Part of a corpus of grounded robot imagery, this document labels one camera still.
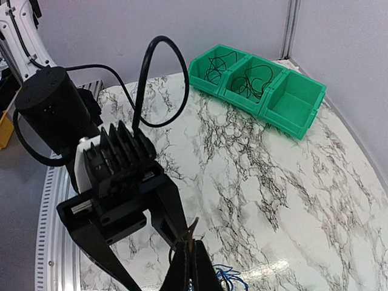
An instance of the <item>green bin compartment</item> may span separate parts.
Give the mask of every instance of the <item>green bin compartment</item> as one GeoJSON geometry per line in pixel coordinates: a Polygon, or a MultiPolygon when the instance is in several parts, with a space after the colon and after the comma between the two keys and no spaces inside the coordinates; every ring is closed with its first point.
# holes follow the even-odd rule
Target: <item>green bin compartment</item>
{"type": "Polygon", "coordinates": [[[217,97],[227,71],[247,55],[239,50],[217,45],[190,63],[190,85],[217,97]]]}
{"type": "Polygon", "coordinates": [[[268,92],[286,71],[287,69],[280,65],[251,56],[226,76],[218,97],[258,116],[264,103],[265,92],[268,92]]]}
{"type": "Polygon", "coordinates": [[[326,87],[288,70],[266,93],[259,117],[302,140],[312,125],[326,87]]]}

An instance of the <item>cable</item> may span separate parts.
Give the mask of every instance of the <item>cable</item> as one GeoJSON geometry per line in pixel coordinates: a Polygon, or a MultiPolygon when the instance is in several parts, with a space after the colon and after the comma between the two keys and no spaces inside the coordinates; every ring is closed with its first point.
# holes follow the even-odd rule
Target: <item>cable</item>
{"type": "Polygon", "coordinates": [[[233,92],[235,92],[239,95],[246,94],[247,99],[249,99],[253,95],[255,98],[258,99],[258,102],[256,102],[258,104],[261,100],[261,97],[264,94],[264,90],[271,83],[272,78],[273,78],[273,70],[271,69],[271,67],[269,67],[268,65],[256,65],[254,67],[247,68],[244,72],[244,76],[237,76],[235,79],[233,79],[230,87],[231,87],[231,90],[233,92]],[[253,70],[253,69],[257,69],[257,68],[261,68],[261,67],[268,68],[270,70],[270,77],[269,77],[268,81],[264,82],[264,80],[260,77],[250,79],[250,77],[248,76],[248,71],[253,70]],[[260,91],[257,90],[254,86],[254,83],[257,80],[260,80],[263,82],[260,91]]]}
{"type": "Polygon", "coordinates": [[[44,165],[49,166],[49,167],[62,167],[72,160],[72,158],[74,157],[74,154],[69,154],[69,155],[63,156],[62,158],[59,158],[59,159],[50,159],[50,158],[42,156],[41,154],[36,152],[27,143],[27,141],[25,141],[24,137],[22,136],[22,133],[21,133],[20,128],[19,128],[18,115],[19,115],[19,112],[15,109],[15,111],[13,112],[12,121],[13,121],[13,126],[15,128],[16,136],[18,137],[23,148],[25,148],[25,150],[28,151],[28,153],[30,155],[32,155],[32,157],[35,160],[37,160],[41,164],[44,164],[44,165]]]}
{"type": "Polygon", "coordinates": [[[90,68],[101,68],[110,71],[118,80],[120,86],[122,87],[129,103],[131,104],[132,108],[134,109],[134,114],[133,114],[133,121],[132,121],[132,129],[133,131],[137,131],[139,127],[140,121],[143,122],[146,126],[148,127],[153,127],[153,128],[158,128],[158,127],[164,127],[166,125],[169,125],[171,122],[173,122],[184,110],[184,107],[186,106],[187,100],[189,99],[189,74],[187,73],[187,67],[184,62],[183,56],[181,52],[179,51],[179,48],[175,45],[175,43],[169,39],[166,36],[157,36],[154,38],[151,43],[149,44],[145,55],[143,59],[143,63],[141,66],[141,71],[140,71],[140,76],[139,76],[139,82],[138,82],[138,91],[136,94],[136,105],[134,104],[128,90],[125,87],[124,82],[120,78],[120,76],[116,73],[116,71],[107,65],[101,65],[101,64],[90,64],[90,65],[78,65],[75,67],[69,67],[65,68],[67,71],[75,71],[75,70],[83,70],[83,69],[90,69],[90,68]],[[183,70],[183,76],[184,76],[184,85],[185,85],[185,90],[184,90],[184,96],[182,100],[182,104],[178,111],[172,116],[169,120],[162,122],[160,124],[152,124],[148,121],[146,121],[142,116],[141,116],[141,110],[142,110],[142,105],[144,101],[144,92],[146,90],[146,82],[147,82],[147,77],[148,77],[148,72],[150,68],[150,62],[151,58],[153,55],[153,52],[156,49],[156,46],[160,42],[165,42],[168,44],[171,49],[175,52],[176,56],[178,57],[179,63],[181,64],[182,70],[183,70]]]}
{"type": "Polygon", "coordinates": [[[41,65],[41,64],[39,64],[38,62],[36,62],[36,61],[31,57],[31,54],[28,52],[27,47],[25,46],[25,43],[24,43],[24,41],[23,41],[23,38],[22,38],[22,36],[21,36],[21,34],[20,34],[20,30],[19,30],[18,24],[17,24],[16,21],[15,21],[15,16],[13,15],[13,12],[12,12],[10,0],[7,0],[7,5],[8,5],[8,13],[9,13],[9,15],[10,15],[10,17],[11,17],[11,22],[12,22],[12,24],[13,24],[13,27],[14,27],[15,30],[16,30],[16,34],[17,34],[17,36],[18,36],[19,42],[20,42],[20,44],[21,44],[21,46],[22,46],[22,49],[23,49],[23,51],[24,51],[26,57],[28,57],[28,59],[30,60],[30,62],[31,62],[35,67],[37,67],[37,68],[39,68],[39,69],[43,69],[44,66],[41,65]]]}
{"type": "Polygon", "coordinates": [[[241,272],[233,270],[233,267],[217,264],[213,265],[213,268],[217,271],[216,274],[218,280],[220,282],[226,282],[228,284],[228,287],[230,286],[230,291],[233,291],[235,289],[235,285],[232,281],[237,281],[243,284],[245,291],[249,290],[249,285],[239,277],[241,275],[241,272]]]}
{"type": "Polygon", "coordinates": [[[210,82],[214,85],[218,85],[218,82],[215,82],[214,80],[217,78],[221,79],[222,73],[228,69],[224,58],[226,58],[230,55],[235,55],[235,62],[234,63],[236,63],[238,58],[237,58],[237,52],[234,52],[234,51],[227,53],[226,55],[223,55],[223,56],[215,56],[214,58],[208,58],[208,60],[210,62],[210,66],[206,70],[204,80],[207,82],[210,82]]]}

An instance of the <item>white marble surface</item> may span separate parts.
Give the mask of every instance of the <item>white marble surface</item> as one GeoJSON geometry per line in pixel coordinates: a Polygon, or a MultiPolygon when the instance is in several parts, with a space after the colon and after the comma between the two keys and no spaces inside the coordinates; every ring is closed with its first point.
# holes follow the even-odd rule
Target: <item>white marble surface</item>
{"type": "MultiPolygon", "coordinates": [[[[182,96],[181,74],[151,79],[145,118],[166,120],[182,96]]],[[[132,120],[119,87],[100,103],[105,124],[132,120]]],[[[388,290],[387,195],[325,102],[303,141],[193,88],[178,120],[142,129],[213,263],[242,271],[249,290],[388,290]]],[[[143,290],[159,289],[169,248],[150,221],[112,248],[143,290]]],[[[84,255],[81,288],[124,290],[84,255]]]]}

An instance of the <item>white wall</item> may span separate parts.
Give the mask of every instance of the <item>white wall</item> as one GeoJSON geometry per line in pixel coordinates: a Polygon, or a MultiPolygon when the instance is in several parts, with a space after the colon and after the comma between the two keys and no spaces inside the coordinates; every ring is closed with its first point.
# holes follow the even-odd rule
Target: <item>white wall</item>
{"type": "MultiPolygon", "coordinates": [[[[283,42],[288,0],[40,0],[39,32],[58,65],[101,63],[127,81],[138,79],[153,37],[172,38],[190,61],[222,43],[276,59],[283,42]]],[[[166,45],[156,49],[152,76],[180,71],[166,45]]],[[[109,72],[72,73],[76,84],[109,72]]]]}
{"type": "Polygon", "coordinates": [[[388,1],[301,1],[292,58],[327,95],[388,180],[388,1]]]}

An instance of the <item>black cable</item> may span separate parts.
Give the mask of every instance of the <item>black cable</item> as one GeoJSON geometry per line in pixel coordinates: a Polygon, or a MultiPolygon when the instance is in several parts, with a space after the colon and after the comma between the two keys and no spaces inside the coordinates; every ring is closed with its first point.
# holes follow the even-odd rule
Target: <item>black cable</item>
{"type": "Polygon", "coordinates": [[[236,63],[238,60],[238,57],[237,57],[237,52],[234,52],[234,51],[227,53],[226,55],[223,55],[223,56],[215,56],[214,58],[208,58],[210,65],[209,65],[209,68],[206,70],[204,80],[207,82],[210,82],[214,85],[218,85],[218,82],[215,82],[214,80],[218,79],[218,78],[221,79],[224,71],[226,71],[228,69],[228,66],[227,66],[224,58],[226,58],[230,55],[235,55],[235,62],[234,63],[236,63]]]}
{"type": "Polygon", "coordinates": [[[184,107],[186,106],[187,100],[189,98],[189,74],[187,73],[187,67],[184,62],[183,56],[181,52],[179,51],[179,48],[174,44],[174,42],[169,39],[166,36],[157,36],[154,38],[151,43],[149,44],[147,51],[145,52],[146,54],[144,55],[143,63],[141,66],[141,71],[140,71],[140,77],[139,77],[139,82],[138,82],[138,91],[136,95],[136,105],[134,104],[127,88],[125,87],[124,82],[120,78],[120,76],[116,73],[116,71],[107,65],[101,65],[101,64],[90,64],[90,65],[77,65],[75,67],[68,67],[65,68],[67,71],[75,71],[75,70],[83,70],[83,69],[91,69],[91,68],[101,68],[110,71],[118,80],[120,86],[122,87],[129,103],[131,104],[132,108],[134,109],[134,114],[133,114],[133,121],[132,121],[132,129],[133,131],[136,131],[137,128],[139,127],[139,122],[143,122],[146,126],[148,127],[153,127],[153,128],[158,128],[158,127],[164,127],[171,122],[173,122],[184,110],[184,107]],[[146,121],[142,116],[141,116],[141,110],[142,110],[142,105],[144,101],[144,92],[146,90],[146,82],[147,82],[147,77],[148,77],[148,72],[150,68],[150,62],[151,58],[153,55],[153,52],[155,51],[156,46],[160,42],[165,42],[168,44],[171,49],[175,52],[176,56],[178,57],[179,63],[181,64],[182,70],[183,70],[183,76],[184,76],[184,85],[185,85],[185,91],[184,91],[184,96],[182,100],[182,104],[178,111],[174,114],[173,117],[171,117],[169,120],[162,122],[160,124],[152,124],[148,121],[146,121]]]}
{"type": "Polygon", "coordinates": [[[261,97],[264,94],[264,90],[271,83],[272,78],[273,78],[273,70],[271,69],[271,67],[269,67],[268,65],[256,65],[254,67],[247,68],[244,72],[244,76],[237,76],[235,79],[233,79],[230,87],[231,87],[231,90],[233,92],[235,92],[239,95],[242,95],[244,92],[246,92],[247,99],[249,99],[251,96],[254,96],[255,98],[258,99],[258,102],[256,102],[256,103],[259,103],[261,100],[261,97]],[[268,68],[270,70],[270,77],[269,77],[269,79],[266,78],[266,79],[268,79],[268,81],[266,81],[266,82],[264,82],[264,80],[260,77],[250,78],[248,76],[248,71],[253,70],[253,69],[257,69],[257,68],[261,68],[261,67],[268,68]],[[237,89],[233,89],[234,88],[233,85],[236,84],[236,82],[238,80],[242,80],[242,84],[238,85],[237,89]],[[257,90],[254,86],[254,83],[257,80],[260,80],[263,82],[263,84],[261,86],[261,91],[257,90]]]}
{"type": "Polygon", "coordinates": [[[27,47],[25,46],[25,43],[24,43],[24,41],[23,41],[23,38],[22,38],[22,36],[21,36],[21,34],[20,34],[20,30],[19,30],[18,24],[17,24],[16,21],[15,21],[15,16],[13,15],[13,12],[12,12],[10,0],[7,0],[7,5],[8,5],[8,13],[9,13],[9,15],[10,15],[10,17],[11,17],[11,22],[12,22],[12,24],[13,24],[13,27],[14,27],[15,30],[16,30],[16,34],[17,34],[17,36],[18,36],[19,42],[20,42],[20,44],[21,44],[21,46],[22,46],[22,49],[23,49],[23,51],[24,51],[26,57],[28,57],[28,59],[30,60],[30,62],[31,62],[35,67],[37,67],[37,68],[39,68],[39,69],[43,69],[44,66],[41,65],[41,64],[39,64],[38,62],[36,62],[36,61],[31,57],[31,54],[28,52],[27,47]]]}
{"type": "Polygon", "coordinates": [[[74,158],[74,154],[69,154],[69,155],[63,156],[62,158],[59,158],[59,159],[50,159],[50,158],[42,156],[41,154],[36,152],[27,143],[27,141],[25,141],[24,137],[22,136],[22,133],[21,133],[20,128],[19,128],[18,115],[19,115],[19,112],[15,109],[15,111],[13,112],[12,121],[13,121],[13,126],[15,128],[16,136],[18,137],[23,148],[25,148],[25,150],[28,151],[28,153],[30,155],[32,155],[32,157],[35,160],[37,160],[41,164],[44,164],[44,165],[49,166],[49,167],[62,167],[64,165],[66,165],[68,162],[70,162],[72,160],[72,158],[74,158]]]}

